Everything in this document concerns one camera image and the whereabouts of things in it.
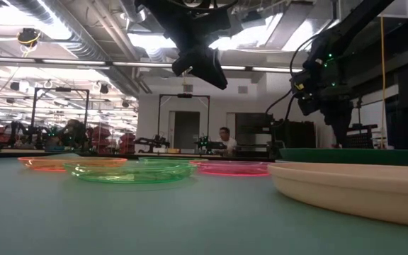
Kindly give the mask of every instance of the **man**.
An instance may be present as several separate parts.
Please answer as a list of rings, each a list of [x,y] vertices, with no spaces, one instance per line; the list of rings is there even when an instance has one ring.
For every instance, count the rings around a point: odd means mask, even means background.
[[[227,149],[220,151],[224,157],[233,157],[235,147],[237,146],[237,141],[234,138],[231,138],[230,135],[231,132],[229,128],[220,128],[220,138],[217,142],[222,142],[227,147]]]

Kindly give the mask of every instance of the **ceiling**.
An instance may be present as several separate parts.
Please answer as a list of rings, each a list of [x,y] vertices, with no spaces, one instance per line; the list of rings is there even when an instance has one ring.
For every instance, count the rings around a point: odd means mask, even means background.
[[[23,2],[21,0],[4,0],[4,2],[9,6],[0,8],[0,56],[22,57],[27,55],[35,58],[66,60],[75,60],[77,58],[70,47],[76,41],[71,42],[67,40],[69,35],[58,33],[60,27],[55,30],[52,28],[53,25],[46,25],[45,22],[41,22],[35,16],[32,16],[32,13],[20,11],[12,6],[12,4]],[[37,0],[27,2],[35,4]],[[221,4],[229,2],[231,1],[219,1]],[[281,0],[239,0],[234,8],[234,15],[243,18],[243,13],[255,11],[260,18],[258,17],[258,19],[250,22],[243,22],[242,25],[245,26],[245,29],[232,38],[228,36],[229,31],[219,32],[220,39],[214,42],[211,47],[220,49],[222,65],[288,66],[292,53],[297,49],[298,45],[324,27],[337,23],[337,21],[332,20],[333,9],[330,0],[311,1],[314,3],[313,5],[304,5],[304,1],[293,1],[291,5],[288,5],[288,2]],[[152,61],[153,56],[149,55],[148,52],[153,47],[155,47],[155,50],[161,48],[161,54],[165,56],[164,60],[166,62],[173,62],[178,57],[178,50],[175,45],[162,36],[164,31],[152,15],[147,13],[146,20],[141,23],[128,23],[118,0],[54,0],[51,1],[52,4],[50,2],[46,3],[52,6],[52,10],[60,10],[57,13],[54,11],[49,13],[60,17],[54,20],[56,23],[64,22],[65,26],[75,25],[75,31],[78,29],[77,26],[79,26],[79,29],[83,29],[80,30],[79,39],[86,39],[86,42],[84,42],[86,45],[95,44],[96,50],[101,51],[101,56],[105,60]],[[347,15],[350,8],[355,7],[358,3],[359,1],[341,1],[341,8],[338,10],[339,16],[344,17]],[[375,22],[377,21],[374,21],[371,26],[378,26]],[[402,19],[389,18],[387,27],[392,30],[400,26],[401,22]],[[23,28],[35,28],[42,32],[42,37],[35,47],[29,49],[18,43],[16,36]],[[369,31],[364,33],[365,36],[361,36],[357,40],[364,40],[363,43],[369,43],[370,40],[378,38],[375,33],[369,33]],[[306,56],[306,52],[299,52],[294,66],[300,67],[300,63],[304,61]],[[0,106],[14,106],[16,108],[11,111],[21,113],[24,112],[22,107],[32,105],[32,100],[19,98],[32,96],[35,87],[52,86],[55,88],[56,86],[65,86],[90,91],[90,98],[94,100],[90,108],[96,109],[93,114],[98,116],[98,118],[95,117],[95,120],[114,118],[119,121],[117,111],[121,109],[123,98],[129,99],[130,102],[130,107],[125,108],[125,111],[129,111],[131,115],[136,115],[137,102],[135,97],[138,94],[176,92],[177,84],[181,83],[181,78],[175,78],[175,75],[168,69],[142,68],[135,70],[120,67],[112,71],[117,72],[118,76],[113,76],[113,72],[110,71],[106,72],[86,67],[83,69],[58,69],[0,66]],[[251,72],[225,72],[225,74],[229,81],[241,82],[250,86],[255,86],[262,77],[262,74]],[[195,89],[200,91],[201,94],[219,94],[216,88],[204,81],[191,77],[187,79],[189,79],[190,83],[193,83]],[[24,86],[27,86],[27,89],[24,91],[11,90],[9,85],[13,81],[21,82]],[[108,84],[109,91],[107,94],[100,93],[101,84]],[[130,90],[125,90],[124,86],[129,85],[131,86]],[[225,97],[240,96],[236,89],[228,89],[228,91],[220,94]],[[57,98],[81,98],[84,96],[78,93],[62,95],[54,91],[51,91],[50,95],[52,95],[50,97],[56,96]],[[16,98],[16,102],[7,103],[9,96]],[[104,103],[98,102],[102,98],[107,99],[107,101]],[[51,99],[47,99],[41,101],[38,106],[49,108],[54,106],[54,103]],[[68,105],[67,108],[71,110],[66,110],[70,112],[67,117],[76,116],[76,111],[82,110],[83,106],[83,101],[75,101],[73,105]],[[102,109],[108,109],[108,112],[105,113]],[[127,125],[120,125],[120,128],[124,126],[136,128],[137,123],[135,120],[130,120],[125,124]]]

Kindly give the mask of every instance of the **black frame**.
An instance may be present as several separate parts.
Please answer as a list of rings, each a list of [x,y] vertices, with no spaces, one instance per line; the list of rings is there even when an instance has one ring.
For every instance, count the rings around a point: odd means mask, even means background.
[[[202,95],[190,95],[191,97],[183,97],[180,94],[159,94],[159,111],[158,111],[158,116],[157,116],[157,135],[160,135],[160,114],[161,114],[161,109],[162,109],[162,98],[164,96],[175,96],[177,98],[194,98],[194,97],[201,97],[201,98],[207,98],[208,102],[208,107],[207,107],[207,136],[209,137],[209,123],[210,123],[210,96],[202,96]]]
[[[37,92],[39,90],[45,91],[47,93],[48,91],[54,90],[56,92],[72,92],[72,91],[83,91],[86,93],[86,106],[84,109],[84,126],[86,127],[87,121],[88,121],[88,107],[89,107],[89,90],[88,89],[70,89],[70,88],[34,88],[34,99],[33,99],[33,113],[31,114],[31,127],[34,127],[34,122],[35,122],[35,107],[37,105]],[[84,141],[81,143],[81,151],[84,151]]]

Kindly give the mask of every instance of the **door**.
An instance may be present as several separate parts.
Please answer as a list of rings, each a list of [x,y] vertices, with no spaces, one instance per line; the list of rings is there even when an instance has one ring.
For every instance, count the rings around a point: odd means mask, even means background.
[[[195,149],[199,137],[199,112],[176,111],[174,117],[174,148]]]

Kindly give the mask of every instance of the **table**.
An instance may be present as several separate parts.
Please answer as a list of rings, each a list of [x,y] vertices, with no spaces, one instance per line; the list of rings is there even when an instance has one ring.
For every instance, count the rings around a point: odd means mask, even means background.
[[[2,158],[0,254],[408,254],[408,227],[305,205],[268,176],[115,185]]]

